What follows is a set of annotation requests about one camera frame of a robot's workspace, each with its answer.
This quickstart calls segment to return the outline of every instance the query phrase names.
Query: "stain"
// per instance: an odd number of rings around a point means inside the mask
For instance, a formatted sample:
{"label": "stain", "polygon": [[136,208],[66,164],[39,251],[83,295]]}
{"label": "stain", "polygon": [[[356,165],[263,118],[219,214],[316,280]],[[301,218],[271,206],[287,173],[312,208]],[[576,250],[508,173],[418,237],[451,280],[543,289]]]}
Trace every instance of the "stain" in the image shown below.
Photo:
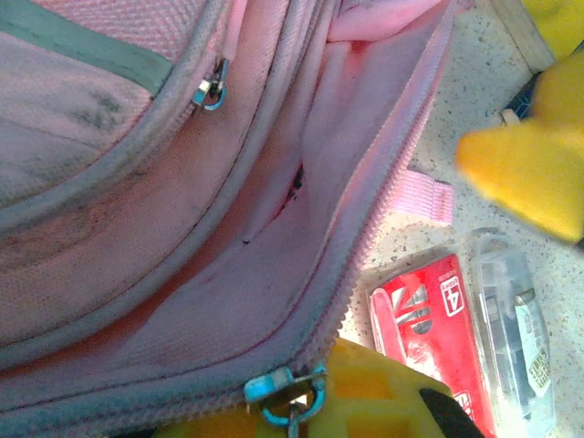
{"label": "stain", "polygon": [[113,132],[125,123],[122,106],[113,96],[103,92],[92,92],[89,95],[97,105],[73,112],[72,117],[76,122],[103,132]]}

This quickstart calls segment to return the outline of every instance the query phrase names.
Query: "speckled countertop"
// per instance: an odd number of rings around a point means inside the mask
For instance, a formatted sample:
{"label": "speckled countertop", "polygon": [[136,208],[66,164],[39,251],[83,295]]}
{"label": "speckled countertop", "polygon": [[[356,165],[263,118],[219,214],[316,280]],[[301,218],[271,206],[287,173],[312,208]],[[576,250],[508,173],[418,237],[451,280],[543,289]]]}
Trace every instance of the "speckled countertop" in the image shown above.
{"label": "speckled countertop", "polygon": [[411,169],[455,189],[454,225],[435,227],[390,214],[351,301],[341,336],[373,347],[365,294],[397,258],[479,227],[498,227],[527,255],[551,342],[558,425],[550,437],[584,437],[584,256],[483,200],[453,167],[456,143],[498,123],[498,111],[530,78],[527,65],[488,0],[457,18],[450,62]]}

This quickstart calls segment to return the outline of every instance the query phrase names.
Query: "white countertop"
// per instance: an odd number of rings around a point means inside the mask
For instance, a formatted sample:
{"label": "white countertop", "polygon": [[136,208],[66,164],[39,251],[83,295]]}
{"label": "white countertop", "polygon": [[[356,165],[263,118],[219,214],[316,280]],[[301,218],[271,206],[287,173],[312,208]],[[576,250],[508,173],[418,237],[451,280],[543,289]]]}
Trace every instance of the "white countertop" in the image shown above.
{"label": "white countertop", "polygon": [[454,187],[454,225],[440,228],[402,214],[388,214],[341,336],[373,346],[365,294],[379,284],[392,261],[453,235],[498,227],[525,252],[547,322],[558,418],[550,437],[584,437],[584,255],[483,200],[453,167],[461,135],[498,123],[498,112],[531,77],[488,0],[476,3],[476,9],[456,20],[450,62],[410,166]]}

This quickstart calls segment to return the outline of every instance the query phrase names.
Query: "yellow object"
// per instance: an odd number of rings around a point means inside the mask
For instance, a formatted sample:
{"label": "yellow object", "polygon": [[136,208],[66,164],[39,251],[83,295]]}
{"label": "yellow object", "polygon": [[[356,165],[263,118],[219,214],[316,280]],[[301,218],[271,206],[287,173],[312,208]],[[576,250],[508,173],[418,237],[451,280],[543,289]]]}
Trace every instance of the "yellow object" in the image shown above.
{"label": "yellow object", "polygon": [[584,40],[583,0],[523,0],[556,59],[570,55]]}
{"label": "yellow object", "polygon": [[[451,395],[434,379],[339,339],[328,362],[327,398],[307,424],[308,438],[443,438],[419,390]],[[155,438],[284,438],[245,408],[161,430]]]}
{"label": "yellow object", "polygon": [[577,243],[584,237],[584,52],[541,75],[531,115],[464,135],[456,163],[486,198]]}

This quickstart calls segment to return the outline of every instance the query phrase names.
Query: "clear plastic container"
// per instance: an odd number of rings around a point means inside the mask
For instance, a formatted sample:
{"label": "clear plastic container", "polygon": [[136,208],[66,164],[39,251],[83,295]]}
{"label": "clear plastic container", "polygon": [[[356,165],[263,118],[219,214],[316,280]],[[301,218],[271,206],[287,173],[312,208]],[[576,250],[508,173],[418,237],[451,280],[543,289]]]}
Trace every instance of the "clear plastic container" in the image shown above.
{"label": "clear plastic container", "polygon": [[549,339],[527,261],[506,236],[487,234],[476,240],[471,270],[497,435],[544,437],[556,422]]}

